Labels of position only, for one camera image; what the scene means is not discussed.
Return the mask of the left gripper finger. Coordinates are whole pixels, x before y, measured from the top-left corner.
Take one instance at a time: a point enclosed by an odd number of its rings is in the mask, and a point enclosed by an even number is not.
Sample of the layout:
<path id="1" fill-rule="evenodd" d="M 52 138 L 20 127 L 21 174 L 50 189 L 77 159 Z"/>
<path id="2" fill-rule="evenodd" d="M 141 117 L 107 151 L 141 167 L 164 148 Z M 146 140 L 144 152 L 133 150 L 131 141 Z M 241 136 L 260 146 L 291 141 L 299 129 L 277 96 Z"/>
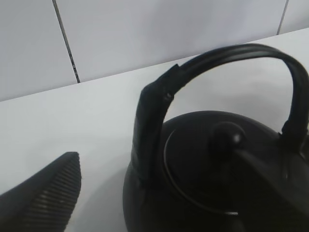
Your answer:
<path id="1" fill-rule="evenodd" d="M 77 152 L 66 152 L 0 196 L 2 232 L 63 232 L 81 191 Z"/>

